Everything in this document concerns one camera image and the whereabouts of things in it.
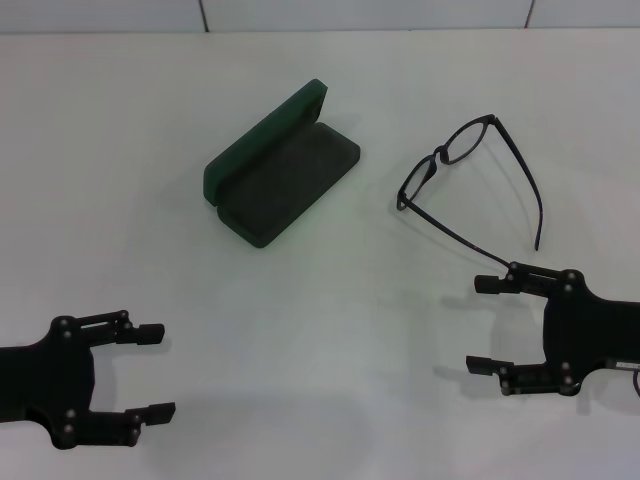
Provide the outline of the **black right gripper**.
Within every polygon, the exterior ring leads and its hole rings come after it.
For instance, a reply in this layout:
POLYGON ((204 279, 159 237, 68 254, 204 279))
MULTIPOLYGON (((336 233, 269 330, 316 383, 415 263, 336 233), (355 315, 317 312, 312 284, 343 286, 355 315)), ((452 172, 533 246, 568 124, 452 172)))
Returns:
POLYGON ((470 374, 493 376, 504 396, 557 393, 574 396, 597 370, 633 373, 639 388, 639 304, 595 295, 577 270, 557 271, 511 262, 503 278, 477 275, 479 294, 548 296, 544 309, 546 364, 516 365, 467 356, 470 374))

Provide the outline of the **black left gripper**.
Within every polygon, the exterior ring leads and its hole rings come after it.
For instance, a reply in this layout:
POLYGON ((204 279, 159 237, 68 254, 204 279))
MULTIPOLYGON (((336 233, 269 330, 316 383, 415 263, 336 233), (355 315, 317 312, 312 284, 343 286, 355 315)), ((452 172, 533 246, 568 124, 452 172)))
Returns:
POLYGON ((56 448, 135 446, 142 426, 169 423, 176 404, 88 412, 95 383, 89 346, 157 345, 164 335, 162 324, 134 326, 126 310, 55 318, 41 340, 1 350, 1 421, 34 422, 56 448))

